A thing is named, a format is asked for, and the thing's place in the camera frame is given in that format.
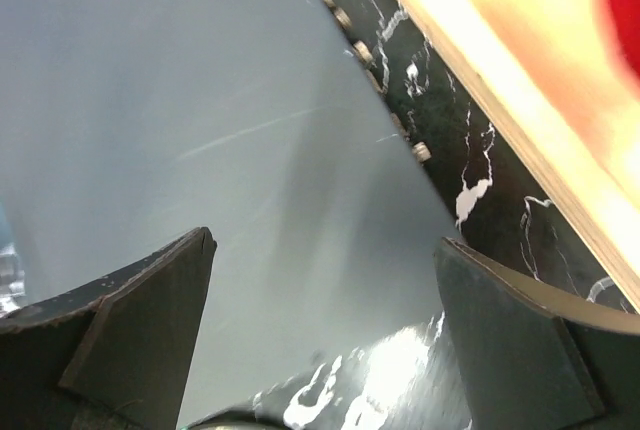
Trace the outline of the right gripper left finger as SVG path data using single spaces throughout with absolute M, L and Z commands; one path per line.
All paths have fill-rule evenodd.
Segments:
M 195 228 L 3 317 L 2 428 L 176 428 L 215 251 Z

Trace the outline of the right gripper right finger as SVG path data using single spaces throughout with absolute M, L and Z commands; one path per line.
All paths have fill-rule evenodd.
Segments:
M 450 238 L 435 270 L 477 429 L 636 429 L 639 317 Z

